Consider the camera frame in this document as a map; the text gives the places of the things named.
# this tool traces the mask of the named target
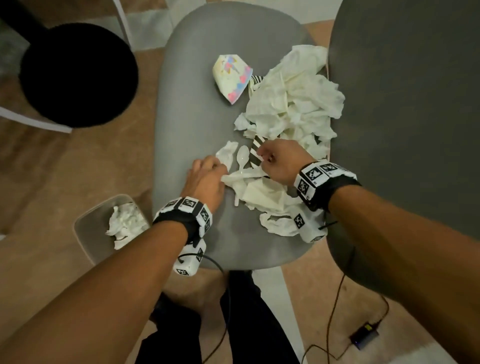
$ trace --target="plastic spoon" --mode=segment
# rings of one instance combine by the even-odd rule
[[[239,164],[239,170],[242,170],[243,167],[248,163],[248,159],[250,156],[250,150],[247,146],[241,146],[239,151],[237,152],[237,162]],[[235,206],[238,206],[240,202],[240,198],[235,195]]]

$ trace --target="leg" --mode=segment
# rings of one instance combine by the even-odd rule
[[[231,271],[228,279],[231,316],[228,335],[233,364],[298,364],[285,332],[260,297],[250,272]],[[228,319],[228,294],[220,300],[225,322]]]
[[[198,313],[173,303],[162,293],[150,320],[158,331],[142,341],[135,364],[202,363],[198,340],[202,320]]]

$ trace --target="hand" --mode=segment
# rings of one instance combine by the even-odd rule
[[[196,159],[192,169],[188,171],[187,181],[180,195],[198,199],[214,213],[222,203],[225,190],[225,184],[220,179],[227,173],[227,167],[214,156],[207,156],[204,160]]]
[[[300,169],[316,161],[295,140],[267,140],[257,154],[264,159],[262,169],[272,180],[285,186],[293,186]]]

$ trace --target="plastic bin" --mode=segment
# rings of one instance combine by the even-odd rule
[[[119,194],[98,204],[81,215],[73,224],[73,232],[88,259],[97,265],[115,252],[114,236],[105,235],[108,220],[113,214],[113,207],[132,202],[137,206],[145,221],[149,223],[135,201],[127,194]]]

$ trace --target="oval table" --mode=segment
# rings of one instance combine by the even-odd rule
[[[248,93],[230,105],[218,91],[212,67],[221,54],[238,54],[265,75],[293,45],[314,44],[306,29],[281,12],[239,2],[207,4],[187,15],[165,49],[155,123],[153,211],[177,197],[196,158],[215,154],[228,140],[252,141],[233,130]],[[234,162],[231,171],[236,170]],[[224,269],[261,269],[295,260],[311,245],[281,237],[260,225],[258,211],[240,204],[227,188],[205,236],[206,254]],[[204,259],[202,265],[214,267]]]
[[[344,0],[329,49],[346,97],[331,160],[397,206],[476,239],[479,13],[473,0]],[[340,225],[327,240],[350,278],[395,297],[359,252],[346,268],[353,248]]]

